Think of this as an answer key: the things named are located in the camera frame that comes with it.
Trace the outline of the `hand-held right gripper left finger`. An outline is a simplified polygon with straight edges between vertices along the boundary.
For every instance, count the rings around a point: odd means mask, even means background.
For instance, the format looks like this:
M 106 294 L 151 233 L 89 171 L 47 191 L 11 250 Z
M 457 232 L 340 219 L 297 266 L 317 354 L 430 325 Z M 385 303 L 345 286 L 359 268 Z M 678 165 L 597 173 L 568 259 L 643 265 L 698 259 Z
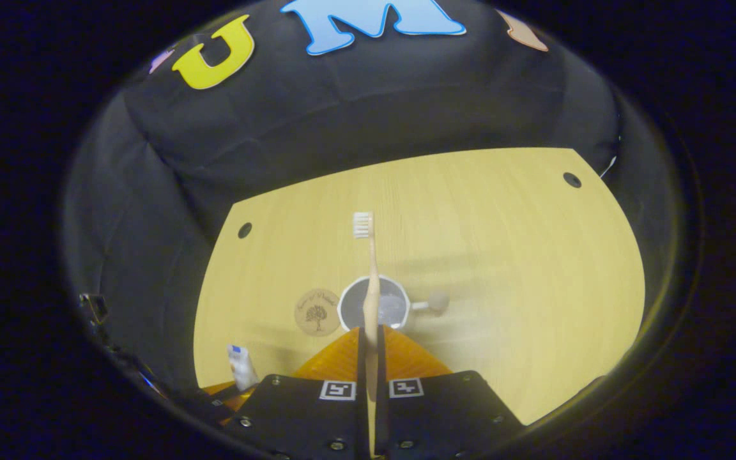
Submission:
M 268 374 L 231 416 L 224 433 L 259 459 L 367 459 L 369 405 L 365 333 L 324 348 L 319 369 Z

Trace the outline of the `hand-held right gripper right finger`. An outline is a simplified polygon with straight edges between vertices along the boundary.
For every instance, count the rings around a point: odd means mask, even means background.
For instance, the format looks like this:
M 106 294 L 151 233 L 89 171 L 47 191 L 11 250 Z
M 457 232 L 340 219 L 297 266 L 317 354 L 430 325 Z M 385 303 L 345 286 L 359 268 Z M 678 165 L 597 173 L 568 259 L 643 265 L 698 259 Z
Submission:
M 378 334 L 376 453 L 480 459 L 525 426 L 475 371 L 452 372 L 391 327 Z

